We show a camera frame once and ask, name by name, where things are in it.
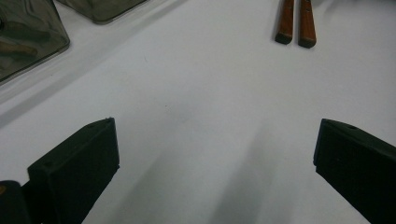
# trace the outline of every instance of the tool handle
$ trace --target tool handle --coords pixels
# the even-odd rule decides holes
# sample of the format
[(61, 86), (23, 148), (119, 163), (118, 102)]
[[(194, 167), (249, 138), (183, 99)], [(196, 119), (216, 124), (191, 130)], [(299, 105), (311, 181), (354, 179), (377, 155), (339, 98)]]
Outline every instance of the tool handle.
[(275, 37), (276, 42), (287, 45), (293, 39), (293, 11), (294, 0), (284, 0)]
[(300, 33), (298, 44), (304, 48), (312, 48), (317, 43), (315, 34), (314, 15), (311, 0), (301, 0), (300, 4)]
[(37, 49), (24, 45), (11, 45), (0, 41), (0, 55), (19, 55), (26, 57), (35, 57)]

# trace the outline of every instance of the white table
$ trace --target white table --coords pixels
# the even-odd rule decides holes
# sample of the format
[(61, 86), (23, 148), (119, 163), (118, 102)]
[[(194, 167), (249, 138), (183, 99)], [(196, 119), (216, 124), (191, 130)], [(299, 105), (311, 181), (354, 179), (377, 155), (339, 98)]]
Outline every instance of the white table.
[(313, 154), (322, 118), (396, 146), (395, 1), (313, 0), (312, 49), (274, 41), (276, 0), (151, 0), (102, 26), (56, 6), (70, 49), (0, 87), (0, 179), (114, 117), (120, 169), (84, 223), (368, 223)]

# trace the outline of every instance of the wooden handle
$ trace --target wooden handle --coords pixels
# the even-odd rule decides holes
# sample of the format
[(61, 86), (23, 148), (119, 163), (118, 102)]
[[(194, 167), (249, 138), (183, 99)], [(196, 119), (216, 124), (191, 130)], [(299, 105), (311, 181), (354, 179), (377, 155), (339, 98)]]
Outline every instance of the wooden handle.
[(37, 55), (37, 50), (24, 45), (10, 45), (6, 42), (0, 41), (0, 55), (34, 57)]
[(311, 0), (301, 0), (300, 5), (300, 34), (298, 44), (304, 48), (312, 48), (317, 43), (315, 34), (314, 15)]
[(3, 29), (4, 29), (4, 22), (3, 22), (3, 20), (0, 17), (0, 31), (2, 31)]
[(280, 18), (275, 41), (281, 44), (289, 44), (293, 39), (293, 11), (294, 0), (285, 0), (280, 11)]
[(14, 39), (32, 40), (35, 42), (44, 42), (50, 38), (50, 33), (34, 30), (31, 27), (15, 22), (9, 21), (5, 25), (3, 35)]

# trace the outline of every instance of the white surface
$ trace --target white surface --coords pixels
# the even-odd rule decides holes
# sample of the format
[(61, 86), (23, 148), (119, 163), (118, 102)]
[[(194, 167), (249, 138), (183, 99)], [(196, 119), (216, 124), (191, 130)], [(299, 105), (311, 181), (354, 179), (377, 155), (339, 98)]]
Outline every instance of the white surface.
[(104, 26), (58, 4), (70, 49), (0, 87), (0, 179), (114, 117), (86, 224), (368, 223), (312, 160), (322, 118), (396, 145), (396, 2), (313, 2), (312, 49), (273, 41), (278, 4), (151, 0)]

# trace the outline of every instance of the black plastic object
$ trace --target black plastic object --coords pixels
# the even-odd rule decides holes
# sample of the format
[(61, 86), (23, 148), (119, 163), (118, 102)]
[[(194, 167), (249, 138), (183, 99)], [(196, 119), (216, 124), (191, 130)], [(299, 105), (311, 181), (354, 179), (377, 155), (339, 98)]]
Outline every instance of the black plastic object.
[(0, 181), (0, 223), (31, 223), (21, 185), (16, 181)]
[(120, 14), (148, 0), (58, 0), (95, 23), (109, 23)]
[(52, 0), (0, 0), (0, 81), (69, 43)]
[[(13, 191), (0, 194), (0, 223), (80, 224), (119, 164), (114, 119), (89, 124), (34, 162), (28, 168), (30, 181), (22, 188), (0, 182), (0, 188), (13, 184)], [(19, 207), (20, 214), (7, 207)]]
[(371, 223), (396, 223), (396, 147), (349, 124), (324, 119), (314, 164)]

